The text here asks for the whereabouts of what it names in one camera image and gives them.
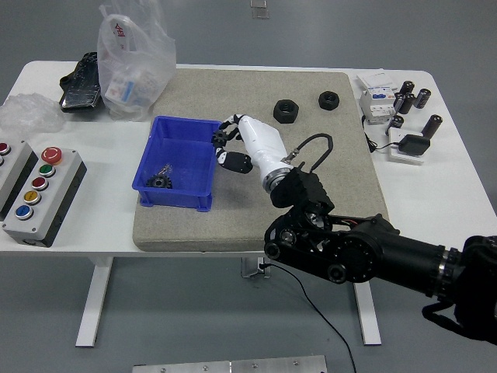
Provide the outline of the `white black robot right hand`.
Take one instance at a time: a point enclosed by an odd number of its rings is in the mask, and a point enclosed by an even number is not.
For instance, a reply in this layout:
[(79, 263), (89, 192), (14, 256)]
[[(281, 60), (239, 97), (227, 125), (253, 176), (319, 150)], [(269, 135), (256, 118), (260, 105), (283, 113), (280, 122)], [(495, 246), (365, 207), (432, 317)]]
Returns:
[[(233, 138), (243, 141), (245, 154), (224, 150)], [(241, 114), (229, 117), (213, 133), (211, 142), (221, 167), (246, 174), (256, 166), (265, 188), (284, 178), (291, 170), (291, 166), (283, 161), (287, 151), (279, 131), (255, 118)]]

